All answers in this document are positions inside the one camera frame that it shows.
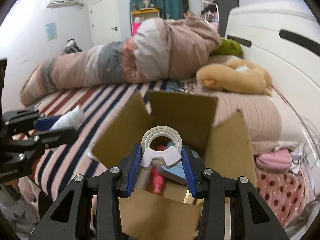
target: headboard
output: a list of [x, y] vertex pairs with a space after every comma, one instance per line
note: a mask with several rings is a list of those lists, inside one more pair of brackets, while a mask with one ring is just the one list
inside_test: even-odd
[[320, 131], [320, 26], [307, 6], [269, 2], [234, 8], [225, 37], [242, 45], [244, 59], [267, 69], [295, 112]]

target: blue poster on wall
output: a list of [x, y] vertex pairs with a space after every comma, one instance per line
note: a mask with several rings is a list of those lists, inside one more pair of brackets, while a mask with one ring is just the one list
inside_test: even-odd
[[45, 26], [48, 41], [58, 38], [56, 23], [48, 23]]

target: cardboard box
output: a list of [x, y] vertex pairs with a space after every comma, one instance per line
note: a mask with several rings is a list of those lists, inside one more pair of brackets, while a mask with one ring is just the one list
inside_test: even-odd
[[[247, 126], [240, 111], [213, 129], [217, 98], [162, 91], [150, 91], [148, 96], [151, 115], [135, 92], [96, 143], [93, 153], [107, 168], [129, 155], [150, 128], [165, 125], [198, 152], [206, 167], [228, 178], [246, 176], [256, 184]], [[168, 139], [162, 139], [156, 143], [167, 143]], [[194, 239], [201, 208], [183, 203], [186, 192], [187, 187], [174, 182], [166, 183], [163, 196], [136, 188], [130, 198], [119, 199], [123, 232], [138, 240]]]

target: metal screw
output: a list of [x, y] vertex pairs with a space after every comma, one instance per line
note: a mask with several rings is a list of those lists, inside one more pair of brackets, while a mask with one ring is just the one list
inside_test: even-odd
[[83, 176], [82, 175], [75, 176], [75, 181], [79, 182], [81, 180], [83, 180]]
[[204, 174], [207, 174], [207, 175], [211, 175], [213, 173], [213, 170], [211, 169], [204, 169]]
[[110, 169], [111, 173], [118, 173], [120, 171], [120, 169], [118, 167], [113, 167]]
[[241, 183], [247, 183], [248, 182], [248, 179], [246, 177], [240, 177], [240, 182]]
[[18, 155], [18, 159], [19, 159], [20, 161], [22, 161], [22, 160], [24, 159], [24, 154], [23, 154], [23, 153], [20, 153], [20, 154]]

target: plush toy ear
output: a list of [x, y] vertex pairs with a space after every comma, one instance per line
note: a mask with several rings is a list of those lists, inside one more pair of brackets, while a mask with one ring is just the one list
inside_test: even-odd
[[204, 79], [203, 83], [205, 87], [213, 87], [216, 82], [215, 80]]

